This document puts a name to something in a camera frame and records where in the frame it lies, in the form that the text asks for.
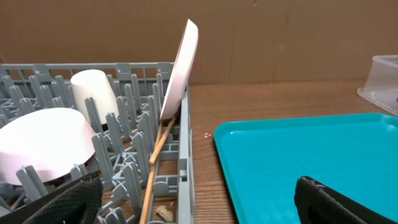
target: transparent container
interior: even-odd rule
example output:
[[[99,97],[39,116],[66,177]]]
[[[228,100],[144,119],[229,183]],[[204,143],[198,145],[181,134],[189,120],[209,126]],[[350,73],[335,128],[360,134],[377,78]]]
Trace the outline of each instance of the transparent container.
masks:
[[[382,109],[398,116],[398,55],[373,57],[365,87],[358,95]]]

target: blue tray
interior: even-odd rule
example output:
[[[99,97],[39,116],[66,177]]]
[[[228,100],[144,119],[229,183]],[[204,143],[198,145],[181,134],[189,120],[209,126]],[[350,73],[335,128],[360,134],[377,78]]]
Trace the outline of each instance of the blue tray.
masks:
[[[398,119],[384,114],[237,121],[214,139],[240,224],[300,223],[310,176],[398,222]]]

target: wooden chopstick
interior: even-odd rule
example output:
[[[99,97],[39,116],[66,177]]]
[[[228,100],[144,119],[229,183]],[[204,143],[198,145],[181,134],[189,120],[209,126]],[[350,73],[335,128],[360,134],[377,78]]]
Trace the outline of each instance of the wooden chopstick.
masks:
[[[160,121],[159,130],[157,130],[155,147],[159,144],[160,136],[162,135],[162,129],[163,129],[163,124],[162,124],[162,121]],[[155,170],[156,170],[155,165],[150,167],[148,183],[147,183],[147,188],[145,190],[144,203],[142,204],[142,211],[141,211],[141,217],[139,220],[139,224],[146,224],[146,222],[147,222],[149,204],[150,204],[150,196],[152,195],[152,190],[154,189]]]
[[[157,156],[159,155],[160,150],[162,149],[163,144],[166,141],[166,138],[169,135],[170,130],[172,129],[174,122],[175,122],[175,116],[172,118],[172,120],[167,125],[167,128],[164,131],[161,139],[159,140],[159,143],[155,145],[154,153],[152,153],[152,156],[149,159],[149,164],[150,165],[154,165],[156,163]]]

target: wooden tabletop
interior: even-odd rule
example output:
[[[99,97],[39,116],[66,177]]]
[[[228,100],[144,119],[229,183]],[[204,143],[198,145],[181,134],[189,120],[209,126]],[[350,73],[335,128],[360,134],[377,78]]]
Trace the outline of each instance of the wooden tabletop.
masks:
[[[227,121],[386,113],[356,94],[364,82],[289,82],[191,87],[195,223],[237,223],[213,141]]]

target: gray plastic dish rack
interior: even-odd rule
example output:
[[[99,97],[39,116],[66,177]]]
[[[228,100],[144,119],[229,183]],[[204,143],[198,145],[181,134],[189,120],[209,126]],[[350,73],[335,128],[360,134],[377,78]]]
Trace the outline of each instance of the gray plastic dish rack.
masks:
[[[76,70],[85,69],[116,71],[115,79],[112,75],[107,75],[107,78],[117,98],[119,117],[115,117],[114,113],[108,114],[108,130],[104,131],[94,100],[85,100],[96,133],[92,138],[95,156],[85,164],[75,164],[70,173],[63,177],[65,181],[57,187],[63,187],[88,172],[99,169],[104,191],[111,190],[112,193],[110,202],[100,208],[98,221],[102,224],[133,223],[141,213],[142,189],[145,188],[149,175],[148,160],[154,148],[160,109],[172,67],[173,63],[0,64],[0,128],[13,119],[36,110],[76,108],[70,81],[52,71],[69,70],[71,75]],[[157,70],[156,78],[146,77],[148,68]],[[142,69],[144,77],[138,78],[132,69]],[[33,75],[26,78],[26,70],[30,70]],[[12,79],[12,72],[16,72],[19,77]],[[176,196],[175,223],[186,224],[193,223],[195,211],[189,86],[182,99],[179,117],[159,155],[150,210],[153,210],[155,197]],[[173,136],[178,136],[178,140],[174,140]],[[125,142],[130,142],[130,146],[124,146]],[[167,160],[178,162],[175,175],[159,175],[159,161]],[[22,186],[0,182],[0,216],[56,189],[54,185],[41,182],[30,164],[21,167],[16,175]],[[12,205],[6,203],[10,197],[17,197]],[[122,200],[131,204],[133,215],[130,217],[125,217],[122,208],[114,208]],[[149,212],[148,220],[152,224],[163,223],[152,220],[152,212]]]

